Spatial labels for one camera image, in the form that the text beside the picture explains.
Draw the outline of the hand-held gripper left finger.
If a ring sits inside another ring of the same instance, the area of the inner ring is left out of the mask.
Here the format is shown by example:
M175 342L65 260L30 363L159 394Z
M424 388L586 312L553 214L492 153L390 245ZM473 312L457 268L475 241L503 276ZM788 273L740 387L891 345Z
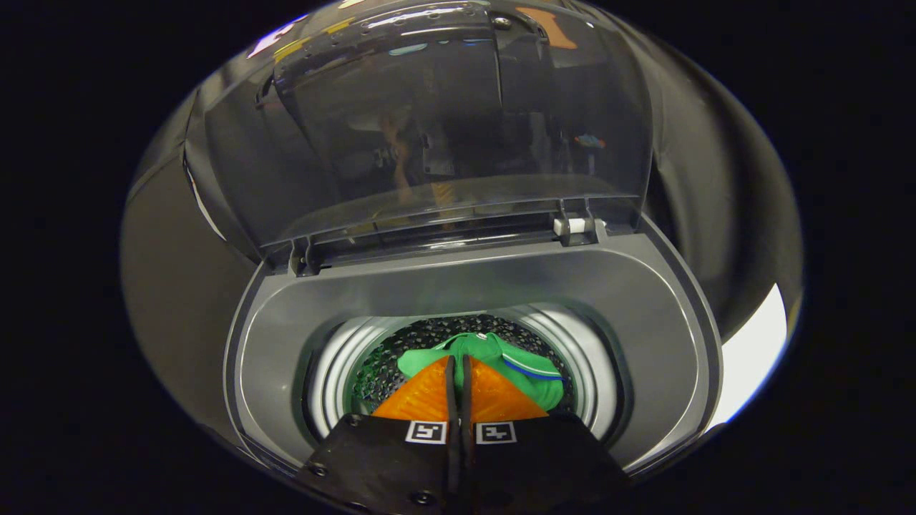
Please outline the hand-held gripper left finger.
M296 473L314 498L350 514L454 514L461 509L462 421L454 356L410 379L392 400L431 393L431 418L348 413Z

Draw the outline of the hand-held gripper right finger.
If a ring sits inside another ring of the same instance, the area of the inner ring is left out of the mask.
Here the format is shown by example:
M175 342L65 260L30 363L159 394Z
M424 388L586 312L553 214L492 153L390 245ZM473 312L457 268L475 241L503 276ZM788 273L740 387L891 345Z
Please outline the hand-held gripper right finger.
M630 479L575 415L550 415L481 360L462 359L462 509L587 514Z

